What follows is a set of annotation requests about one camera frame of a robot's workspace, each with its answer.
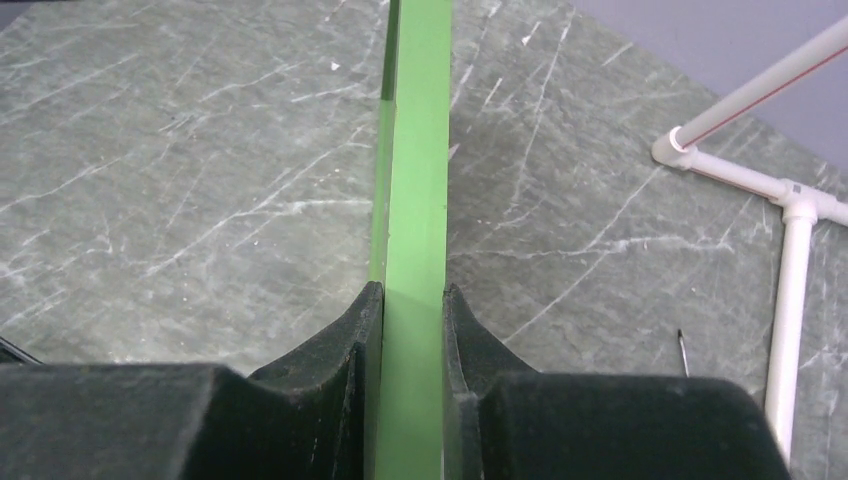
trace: marble surface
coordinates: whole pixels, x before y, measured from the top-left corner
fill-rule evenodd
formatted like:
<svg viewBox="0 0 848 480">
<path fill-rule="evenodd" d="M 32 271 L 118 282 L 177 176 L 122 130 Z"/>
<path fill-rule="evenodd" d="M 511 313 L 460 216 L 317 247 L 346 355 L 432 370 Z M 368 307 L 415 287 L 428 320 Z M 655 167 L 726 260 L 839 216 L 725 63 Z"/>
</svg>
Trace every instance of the marble surface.
<svg viewBox="0 0 848 480">
<path fill-rule="evenodd" d="M 542 370 L 730 379 L 762 401 L 783 227 L 760 198 L 652 162 L 715 99 L 567 4 L 456 8 L 448 278 Z M 744 118 L 703 146 L 848 198 L 848 177 Z M 797 479 L 848 478 L 848 229 L 814 231 Z"/>
<path fill-rule="evenodd" d="M 38 5 L 0 34 L 0 334 L 248 371 L 366 274 L 384 0 Z M 652 163 L 714 99 L 565 3 L 455 2 L 448 278 L 542 370 L 762 398 L 782 226 Z M 705 149 L 848 198 L 743 119 Z M 848 478 L 848 231 L 816 227 L 793 470 Z"/>
<path fill-rule="evenodd" d="M 341 314 L 387 8 L 337 7 L 40 4 L 0 33 L 0 334 L 47 362 L 247 372 Z"/>
</svg>

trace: red line on pipe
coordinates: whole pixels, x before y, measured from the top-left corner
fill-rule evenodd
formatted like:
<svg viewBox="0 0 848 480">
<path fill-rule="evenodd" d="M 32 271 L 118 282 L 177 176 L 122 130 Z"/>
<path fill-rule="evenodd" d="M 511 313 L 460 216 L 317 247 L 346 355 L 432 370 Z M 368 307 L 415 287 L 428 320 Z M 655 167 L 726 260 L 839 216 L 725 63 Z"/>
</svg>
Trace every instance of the red line on pipe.
<svg viewBox="0 0 848 480">
<path fill-rule="evenodd" d="M 686 148 L 688 148 L 688 147 L 690 147 L 690 146 L 694 145 L 695 143 L 699 142 L 701 139 L 703 139 L 703 138 L 704 138 L 704 137 L 706 137 L 707 135 L 709 135 L 709 134 L 711 134 L 711 133 L 715 132 L 716 130 L 718 130 L 719 128 L 721 128 L 721 127 L 725 126 L 727 123 L 732 122 L 732 121 L 733 121 L 733 120 L 735 120 L 735 119 L 736 119 L 739 115 L 742 115 L 743 113 L 747 112 L 748 110 L 750 110 L 750 109 L 752 109 L 752 108 L 756 107 L 757 105 L 759 105 L 759 104 L 761 104 L 761 103 L 765 102 L 765 101 L 766 101 L 766 100 L 768 100 L 769 98 L 771 98 L 771 97 L 773 97 L 773 96 L 777 95 L 777 94 L 778 94 L 778 93 L 780 93 L 780 91 L 781 91 L 781 90 L 783 90 L 784 88 L 786 88 L 786 87 L 788 87 L 789 85 L 791 85 L 791 84 L 793 84 L 793 83 L 797 82 L 797 81 L 798 81 L 798 80 L 800 80 L 801 78 L 803 78 L 803 77 L 805 77 L 805 76 L 809 75 L 810 73 L 812 73 L 812 72 L 813 72 L 814 70 L 816 70 L 817 68 L 819 68 L 819 67 L 823 66 L 825 63 L 828 63 L 829 61 L 831 61 L 831 60 L 833 60 L 834 58 L 838 57 L 839 55 L 841 55 L 841 54 L 845 53 L 846 51 L 848 51 L 848 45 L 846 45 L 846 46 L 842 47 L 841 49 L 837 50 L 836 52 L 834 52 L 833 54 L 831 54 L 829 57 L 825 58 L 825 59 L 824 59 L 824 60 L 822 60 L 821 62 L 819 62 L 819 63 L 817 63 L 817 64 L 813 65 L 812 67 L 810 67 L 810 68 L 808 68 L 808 69 L 804 70 L 803 72 L 799 73 L 798 75 L 796 75 L 796 76 L 792 77 L 791 79 L 789 79 L 789 80 L 788 80 L 786 83 L 784 83 L 783 85 L 781 85 L 781 86 L 779 86 L 779 87 L 775 88 L 775 89 L 774 89 L 774 90 L 772 90 L 771 92 L 769 92 L 769 93 L 767 93 L 767 94 L 763 95 L 762 97 L 758 98 L 758 99 L 757 99 L 757 100 L 755 100 L 752 104 L 748 105 L 747 107 L 743 108 L 742 110 L 739 110 L 738 112 L 734 113 L 733 115 L 731 115 L 731 116 L 727 117 L 726 119 L 722 120 L 722 121 L 721 121 L 721 123 L 719 123 L 718 125 L 714 126 L 713 128 L 711 128 L 711 129 L 707 130 L 706 132 L 702 133 L 701 135 L 697 136 L 694 140 L 690 141 L 690 142 L 689 142 L 689 143 L 687 143 L 686 145 L 683 145 L 683 148 L 684 148 L 684 149 L 686 149 Z"/>
</svg>

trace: long green bar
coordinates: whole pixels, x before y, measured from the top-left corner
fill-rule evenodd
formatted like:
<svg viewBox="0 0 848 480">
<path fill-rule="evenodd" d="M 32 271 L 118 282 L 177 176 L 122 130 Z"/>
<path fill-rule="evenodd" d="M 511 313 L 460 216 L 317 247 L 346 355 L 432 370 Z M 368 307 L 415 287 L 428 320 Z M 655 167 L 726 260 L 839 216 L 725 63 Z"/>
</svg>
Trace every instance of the long green bar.
<svg viewBox="0 0 848 480">
<path fill-rule="evenodd" d="M 398 8 L 394 108 L 381 112 L 394 114 L 394 129 L 384 192 L 391 208 L 376 477 L 435 480 L 442 449 L 451 2 L 392 0 L 390 10 Z M 391 24 L 389 32 L 391 43 Z"/>
</svg>

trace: purple wall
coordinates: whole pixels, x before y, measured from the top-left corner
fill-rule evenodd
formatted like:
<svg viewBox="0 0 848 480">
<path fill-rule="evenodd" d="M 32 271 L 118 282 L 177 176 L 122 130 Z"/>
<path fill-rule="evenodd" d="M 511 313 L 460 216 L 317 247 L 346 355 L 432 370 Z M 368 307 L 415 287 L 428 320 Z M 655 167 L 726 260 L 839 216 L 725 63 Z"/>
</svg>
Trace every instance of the purple wall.
<svg viewBox="0 0 848 480">
<path fill-rule="evenodd" d="M 572 3 L 722 95 L 848 15 L 848 0 Z M 848 54 L 756 115 L 848 172 Z"/>
</svg>

